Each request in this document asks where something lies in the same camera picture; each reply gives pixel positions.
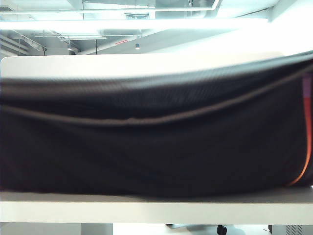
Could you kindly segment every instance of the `orange strap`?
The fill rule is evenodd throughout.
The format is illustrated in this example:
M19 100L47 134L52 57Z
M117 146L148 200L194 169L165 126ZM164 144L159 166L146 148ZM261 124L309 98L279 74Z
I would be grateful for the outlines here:
M305 116L306 130L307 130L307 157L306 157L305 164L300 175L294 181L289 183L288 186L294 185L303 177L304 173L306 172L308 168L311 154L312 154L311 81L312 81L311 74L306 73L303 75L302 89L303 89L304 116Z

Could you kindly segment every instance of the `red sign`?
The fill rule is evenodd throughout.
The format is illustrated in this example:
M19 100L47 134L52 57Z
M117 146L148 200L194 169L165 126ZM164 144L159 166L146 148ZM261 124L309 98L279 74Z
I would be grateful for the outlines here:
M128 42L128 40L123 40L123 41L120 41L120 42L118 42L118 43L115 43L115 45L120 45L120 44L122 44L122 43L127 43Z

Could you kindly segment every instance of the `floor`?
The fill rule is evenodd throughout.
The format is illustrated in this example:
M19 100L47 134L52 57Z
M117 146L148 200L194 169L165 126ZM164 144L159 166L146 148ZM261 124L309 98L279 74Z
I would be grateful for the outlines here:
M270 235L267 225L228 225L227 235ZM114 235L216 235L216 226L198 225L171 230L164 224L114 224Z

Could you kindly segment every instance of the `ventilation grille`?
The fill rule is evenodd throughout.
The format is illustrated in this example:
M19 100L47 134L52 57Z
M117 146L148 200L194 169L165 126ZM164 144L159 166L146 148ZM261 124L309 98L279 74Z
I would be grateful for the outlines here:
M286 235L303 235L303 229L301 225L287 225Z

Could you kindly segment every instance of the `exposed ceiling pipe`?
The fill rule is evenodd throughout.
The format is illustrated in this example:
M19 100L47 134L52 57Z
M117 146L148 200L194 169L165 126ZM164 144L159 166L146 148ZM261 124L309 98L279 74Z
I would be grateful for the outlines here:
M51 13L105 13L108 11L121 11L121 12L187 12L187 11L214 11L219 4L220 0L215 0L211 7L146 7L146 8L111 8L111 9L69 9L69 10L46 10L46 11L0 11L0 15L38 15L38 14L51 14Z
M29 44L32 48L35 48L37 51L43 51L43 50L46 50L46 47L35 42L34 40L24 36L24 35L21 35L20 34L20 39L24 40L27 44Z
M13 45L16 45L16 46L18 46L18 47L20 47L20 48L22 48L24 50L28 50L28 48L26 46L24 46L23 44L19 44L18 42L14 41L11 38L8 38L8 37L5 37L3 35L0 35L0 39L4 40L4 41L7 41L7 42L9 42L9 43L11 43Z
M22 48L18 48L17 46L14 46L12 44L6 43L4 41L1 41L0 43L1 43L2 46L10 48L11 50L14 50L14 51L19 52L19 53L24 54L24 55L29 55L29 53L26 50L22 49Z
M159 32L161 32L161 30L150 30L150 31L147 31L147 32L143 32L141 34L141 37L146 37L146 36L149 36L149 35L152 35L152 34L155 34L155 33L159 33ZM107 44L103 44L103 45L99 45L98 46L98 51L105 50L105 49L117 46L120 43L130 42L130 41L133 41L133 40L136 40L136 39L137 39L137 35L123 38L123 40L121 40L121 39L114 40L113 42L110 42L110 43L107 43ZM95 53L95 52L96 52L95 48L91 48L91 49L88 49L88 50L81 51L78 54L79 55L89 55L89 54L92 54L92 53Z
M1 54L7 55L7 56L18 56L18 54L12 53L12 52L4 50L4 49L1 49L0 52L1 52Z

